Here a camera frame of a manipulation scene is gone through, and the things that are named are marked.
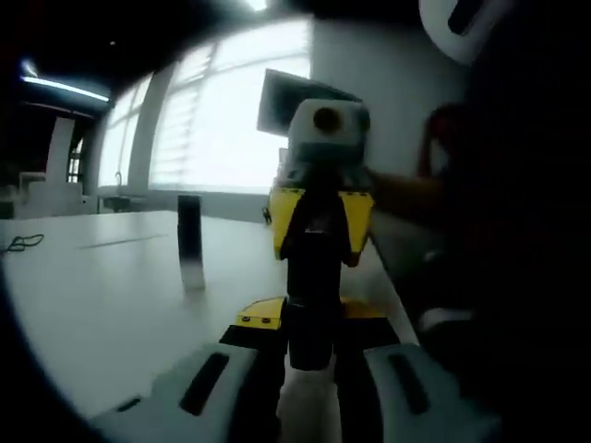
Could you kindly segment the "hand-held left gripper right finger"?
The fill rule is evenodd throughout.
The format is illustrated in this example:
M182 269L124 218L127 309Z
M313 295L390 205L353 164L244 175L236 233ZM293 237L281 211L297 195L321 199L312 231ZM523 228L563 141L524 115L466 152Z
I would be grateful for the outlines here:
M414 344L403 344L385 314L341 300L336 392L343 442L452 442L457 385Z

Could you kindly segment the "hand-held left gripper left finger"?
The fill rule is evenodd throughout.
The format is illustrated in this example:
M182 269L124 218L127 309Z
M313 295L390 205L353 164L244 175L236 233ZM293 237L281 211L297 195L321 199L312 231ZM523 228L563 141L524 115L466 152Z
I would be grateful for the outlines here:
M172 411L170 442L275 442L285 379L283 297L243 308L221 338L157 378L154 394Z

